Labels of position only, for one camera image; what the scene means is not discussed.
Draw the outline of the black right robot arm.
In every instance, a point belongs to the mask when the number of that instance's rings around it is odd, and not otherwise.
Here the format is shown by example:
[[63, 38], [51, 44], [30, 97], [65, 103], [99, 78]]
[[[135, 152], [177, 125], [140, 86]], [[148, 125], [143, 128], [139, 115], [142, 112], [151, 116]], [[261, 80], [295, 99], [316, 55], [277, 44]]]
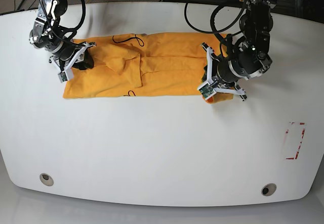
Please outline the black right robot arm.
[[38, 0], [38, 12], [29, 41], [37, 49], [45, 49], [52, 55], [49, 62], [57, 66], [59, 75], [67, 74], [67, 70], [75, 68], [87, 70], [94, 68], [94, 60], [88, 49], [94, 47], [94, 42], [75, 43], [77, 31], [86, 17], [85, 0], [80, 0], [82, 16], [73, 28], [60, 25], [61, 16], [68, 8], [67, 0]]

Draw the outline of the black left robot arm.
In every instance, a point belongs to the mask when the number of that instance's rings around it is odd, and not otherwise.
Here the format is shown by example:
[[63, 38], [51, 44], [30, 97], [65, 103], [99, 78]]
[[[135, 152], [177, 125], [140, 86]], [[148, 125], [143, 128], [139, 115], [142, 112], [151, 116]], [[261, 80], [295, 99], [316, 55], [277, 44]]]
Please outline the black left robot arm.
[[269, 70], [272, 60], [268, 53], [273, 28], [270, 10], [276, 4], [277, 0], [243, 0], [237, 19], [242, 37], [236, 42], [233, 41], [234, 34], [222, 36], [215, 26], [217, 13], [229, 3], [215, 8], [210, 18], [211, 30], [220, 46], [226, 47], [226, 51], [216, 55], [211, 46], [202, 43], [207, 65], [202, 83], [197, 89], [205, 101], [213, 101], [220, 93], [238, 95], [245, 101], [246, 92], [238, 85], [238, 81], [260, 77]]

